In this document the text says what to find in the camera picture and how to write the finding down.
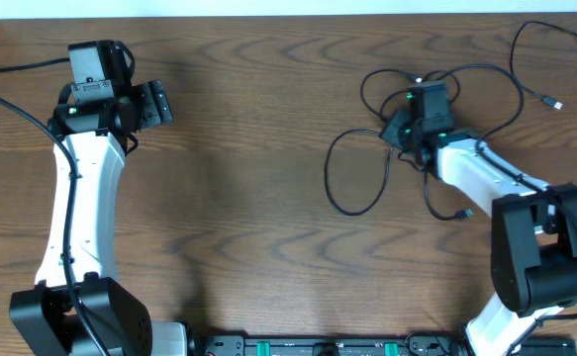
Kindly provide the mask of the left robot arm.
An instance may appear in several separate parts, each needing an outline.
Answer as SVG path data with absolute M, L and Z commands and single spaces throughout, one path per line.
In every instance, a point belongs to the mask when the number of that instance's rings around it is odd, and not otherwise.
M 36 355 L 184 355 L 184 325 L 151 319 L 119 283 L 114 253 L 118 185 L 140 130 L 171 121 L 160 81 L 134 85 L 119 41 L 72 44 L 74 80 L 47 129 L 56 188 L 35 286 L 12 295 L 12 322 Z

